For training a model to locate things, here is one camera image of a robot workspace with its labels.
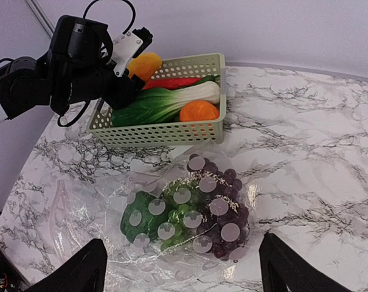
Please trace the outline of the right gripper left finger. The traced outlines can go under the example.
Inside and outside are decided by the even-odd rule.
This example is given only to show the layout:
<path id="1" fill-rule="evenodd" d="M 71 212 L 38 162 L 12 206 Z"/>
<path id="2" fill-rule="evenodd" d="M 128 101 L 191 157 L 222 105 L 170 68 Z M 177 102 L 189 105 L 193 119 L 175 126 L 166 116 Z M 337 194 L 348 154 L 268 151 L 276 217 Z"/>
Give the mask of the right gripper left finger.
<path id="1" fill-rule="evenodd" d="M 106 266 L 105 245 L 95 238 L 26 292 L 103 292 Z"/>

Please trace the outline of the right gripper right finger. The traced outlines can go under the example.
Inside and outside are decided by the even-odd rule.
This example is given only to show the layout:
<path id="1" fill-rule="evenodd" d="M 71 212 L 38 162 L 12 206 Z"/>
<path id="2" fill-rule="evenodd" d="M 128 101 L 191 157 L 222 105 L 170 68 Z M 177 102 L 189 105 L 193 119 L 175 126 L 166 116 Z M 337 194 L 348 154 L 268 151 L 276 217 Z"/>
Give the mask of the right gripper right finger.
<path id="1" fill-rule="evenodd" d="M 311 266 L 273 233 L 264 235 L 259 256 L 264 291 L 349 291 Z"/>

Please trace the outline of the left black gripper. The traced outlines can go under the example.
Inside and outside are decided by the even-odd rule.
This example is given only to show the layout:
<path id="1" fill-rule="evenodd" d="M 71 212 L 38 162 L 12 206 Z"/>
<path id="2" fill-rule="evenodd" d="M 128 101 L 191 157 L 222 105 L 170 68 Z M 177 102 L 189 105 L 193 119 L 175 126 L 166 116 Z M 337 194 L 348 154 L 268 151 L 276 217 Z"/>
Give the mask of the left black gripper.
<path id="1" fill-rule="evenodd" d="M 107 24 L 61 16 L 47 53 L 39 59 L 51 82 L 51 109 L 62 116 L 71 104 L 95 99 L 104 99 L 114 110 L 131 104 L 145 82 L 135 75 L 117 75 L 112 53 Z"/>

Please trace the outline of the fake yellow lemon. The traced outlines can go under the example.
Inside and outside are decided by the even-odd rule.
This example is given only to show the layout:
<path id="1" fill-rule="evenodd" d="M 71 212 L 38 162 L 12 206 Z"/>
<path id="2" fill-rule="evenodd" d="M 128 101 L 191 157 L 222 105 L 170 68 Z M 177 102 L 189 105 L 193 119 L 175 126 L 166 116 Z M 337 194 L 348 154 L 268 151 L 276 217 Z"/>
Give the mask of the fake yellow lemon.
<path id="1" fill-rule="evenodd" d="M 161 57 L 153 52 L 140 54 L 137 58 L 131 60 L 127 69 L 128 76 L 132 78 L 134 75 L 139 77 L 145 83 L 149 82 L 156 71 L 162 66 Z"/>

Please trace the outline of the fake red carrot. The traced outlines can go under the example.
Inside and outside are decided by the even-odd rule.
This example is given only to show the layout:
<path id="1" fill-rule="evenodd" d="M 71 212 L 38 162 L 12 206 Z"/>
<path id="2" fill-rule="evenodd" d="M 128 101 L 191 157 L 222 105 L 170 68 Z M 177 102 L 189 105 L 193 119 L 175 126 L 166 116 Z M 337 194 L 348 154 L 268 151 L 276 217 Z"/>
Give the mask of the fake red carrot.
<path id="1" fill-rule="evenodd" d="M 164 89 L 178 89 L 186 86 L 192 86 L 196 82 L 200 81 L 201 77 L 186 77 L 186 78 L 167 78 L 167 79 L 155 79 L 149 81 L 143 90 L 151 88 L 164 88 Z"/>

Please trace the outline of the fake green leafy vegetable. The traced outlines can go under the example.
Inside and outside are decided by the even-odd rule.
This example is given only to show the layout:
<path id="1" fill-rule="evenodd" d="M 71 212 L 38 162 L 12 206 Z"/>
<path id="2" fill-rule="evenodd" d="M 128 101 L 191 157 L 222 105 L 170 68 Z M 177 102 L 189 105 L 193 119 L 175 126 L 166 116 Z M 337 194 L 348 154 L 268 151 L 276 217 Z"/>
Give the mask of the fake green leafy vegetable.
<path id="1" fill-rule="evenodd" d="M 166 123 L 185 105 L 198 100 L 218 104 L 220 101 L 218 84 L 206 81 L 175 90 L 165 88 L 143 90 L 127 107 L 112 110 L 111 122 L 114 127 Z"/>

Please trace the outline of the fake orange tangerine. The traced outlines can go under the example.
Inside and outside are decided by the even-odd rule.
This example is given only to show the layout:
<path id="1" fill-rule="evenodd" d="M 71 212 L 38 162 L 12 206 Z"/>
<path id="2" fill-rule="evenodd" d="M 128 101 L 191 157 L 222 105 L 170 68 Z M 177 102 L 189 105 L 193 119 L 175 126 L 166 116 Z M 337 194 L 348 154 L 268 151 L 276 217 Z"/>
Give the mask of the fake orange tangerine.
<path id="1" fill-rule="evenodd" d="M 215 120 L 220 112 L 215 105 L 205 100 L 196 100 L 186 104 L 179 113 L 181 122 Z"/>

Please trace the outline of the fake green bell pepper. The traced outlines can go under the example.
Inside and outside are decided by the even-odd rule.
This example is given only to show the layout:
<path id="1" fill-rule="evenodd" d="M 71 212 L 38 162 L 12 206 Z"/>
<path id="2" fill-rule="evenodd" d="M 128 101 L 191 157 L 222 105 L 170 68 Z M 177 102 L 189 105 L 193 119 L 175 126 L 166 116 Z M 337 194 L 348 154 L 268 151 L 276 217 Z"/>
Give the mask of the fake green bell pepper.
<path id="1" fill-rule="evenodd" d="M 130 243 L 134 243 L 139 234 L 146 235 L 151 242 L 156 240 L 158 227 L 168 222 L 172 205 L 144 191 L 131 196 L 133 202 L 127 204 L 120 222 L 121 232 Z"/>

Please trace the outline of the clear dotted zip bag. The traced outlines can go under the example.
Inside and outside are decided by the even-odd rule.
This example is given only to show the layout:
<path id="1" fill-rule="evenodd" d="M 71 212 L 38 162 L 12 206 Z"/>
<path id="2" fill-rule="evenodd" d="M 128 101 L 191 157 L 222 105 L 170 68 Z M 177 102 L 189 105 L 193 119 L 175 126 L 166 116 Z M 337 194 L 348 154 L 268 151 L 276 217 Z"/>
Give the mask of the clear dotted zip bag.
<path id="1" fill-rule="evenodd" d="M 59 180 L 50 234 L 62 260 L 103 241 L 106 291 L 162 287 L 244 258 L 256 193 L 219 146 L 203 142 L 158 172 Z"/>

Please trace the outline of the fake purple grapes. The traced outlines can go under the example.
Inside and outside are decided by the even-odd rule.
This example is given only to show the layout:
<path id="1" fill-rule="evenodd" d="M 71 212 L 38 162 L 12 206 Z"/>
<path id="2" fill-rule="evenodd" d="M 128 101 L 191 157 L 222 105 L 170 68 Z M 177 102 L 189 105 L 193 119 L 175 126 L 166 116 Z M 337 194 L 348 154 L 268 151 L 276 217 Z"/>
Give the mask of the fake purple grapes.
<path id="1" fill-rule="evenodd" d="M 192 191 L 200 199 L 195 211 L 187 212 L 185 223 L 196 223 L 193 250 L 211 253 L 222 261 L 238 262 L 247 253 L 249 209 L 239 198 L 243 183 L 233 168 L 191 154 L 187 169 L 195 177 Z"/>

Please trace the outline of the fake green grapes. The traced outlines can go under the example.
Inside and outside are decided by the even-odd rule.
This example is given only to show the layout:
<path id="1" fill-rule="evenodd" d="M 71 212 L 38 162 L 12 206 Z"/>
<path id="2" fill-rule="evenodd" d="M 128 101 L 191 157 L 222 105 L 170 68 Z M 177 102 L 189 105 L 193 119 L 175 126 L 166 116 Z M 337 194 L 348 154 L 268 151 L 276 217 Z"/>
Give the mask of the fake green grapes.
<path id="1" fill-rule="evenodd" d="M 164 186 L 161 198 L 171 208 L 168 222 L 175 227 L 175 234 L 162 241 L 161 251 L 185 245 L 195 236 L 194 228 L 184 224 L 184 216 L 191 211 L 200 213 L 205 205 L 205 195 L 198 185 L 199 179 L 179 178 Z"/>

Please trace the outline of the green perforated plastic basket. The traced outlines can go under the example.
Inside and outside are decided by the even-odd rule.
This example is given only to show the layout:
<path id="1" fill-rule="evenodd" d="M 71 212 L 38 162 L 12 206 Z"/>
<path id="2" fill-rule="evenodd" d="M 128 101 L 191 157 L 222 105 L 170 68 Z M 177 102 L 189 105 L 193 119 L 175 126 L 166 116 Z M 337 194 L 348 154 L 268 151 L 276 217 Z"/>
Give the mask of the green perforated plastic basket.
<path id="1" fill-rule="evenodd" d="M 180 122 L 175 114 L 166 123 L 147 123 L 129 127 L 115 127 L 112 109 L 101 109 L 105 102 L 99 100 L 88 120 L 88 131 L 109 147 L 154 147 L 160 145 L 191 145 L 201 141 L 223 141 L 223 119 L 226 116 L 226 63 L 222 53 L 193 55 L 162 62 L 162 67 L 152 76 L 153 81 L 166 81 L 179 77 L 216 78 L 218 85 L 219 116 L 214 120 Z"/>

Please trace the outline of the left aluminium frame post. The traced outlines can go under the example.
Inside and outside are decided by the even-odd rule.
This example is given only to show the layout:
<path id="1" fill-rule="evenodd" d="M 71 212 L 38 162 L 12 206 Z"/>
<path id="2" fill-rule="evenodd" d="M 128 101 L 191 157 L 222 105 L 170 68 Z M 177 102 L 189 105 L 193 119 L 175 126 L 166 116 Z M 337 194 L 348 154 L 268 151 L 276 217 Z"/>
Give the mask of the left aluminium frame post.
<path id="1" fill-rule="evenodd" d="M 35 18 L 42 26 L 43 30 L 47 33 L 48 37 L 52 38 L 54 35 L 55 27 L 48 16 L 45 14 L 39 2 L 37 0 L 25 0 L 25 2 L 34 14 Z"/>

